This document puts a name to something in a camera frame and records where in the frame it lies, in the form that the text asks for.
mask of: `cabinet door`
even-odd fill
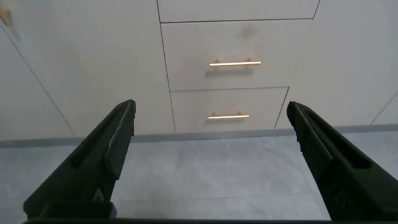
[[[0,140],[72,136],[61,114],[0,27]]]
[[[289,101],[334,126],[371,124],[397,92],[397,11],[396,0],[320,1],[277,128],[291,128]]]
[[[398,124],[398,94],[395,94],[372,124]]]
[[[15,0],[9,29],[77,136],[120,102],[137,134],[173,133],[156,0]]]

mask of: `concrete floor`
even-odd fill
[[[398,131],[345,134],[398,178]],[[0,220],[22,223],[23,201],[74,146],[0,149]],[[134,143],[112,202],[118,217],[329,220],[295,136]]]

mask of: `white drawer front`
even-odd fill
[[[177,133],[273,129],[287,88],[182,91],[172,93]],[[239,119],[208,119],[249,115]]]
[[[162,22],[313,18],[319,0],[159,0]]]
[[[312,20],[162,24],[170,90],[288,86]],[[209,67],[261,61],[250,67]]]

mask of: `drawer handle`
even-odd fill
[[[0,19],[6,26],[11,26],[10,10],[0,7]]]
[[[236,119],[236,118],[248,118],[248,114],[244,114],[242,112],[238,112],[237,115],[231,115],[231,116],[218,116],[216,112],[214,112],[208,119]]]
[[[214,63],[209,64],[210,67],[221,67],[221,66],[250,66],[250,65],[261,65],[261,62],[253,62],[251,58],[248,58],[247,62],[229,62],[220,63],[220,60],[216,60]]]

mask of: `black plastic part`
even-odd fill
[[[398,220],[398,181],[310,108],[287,116],[333,221]]]
[[[134,134],[135,113],[132,100],[117,105],[24,202],[28,219],[48,203],[109,202]]]

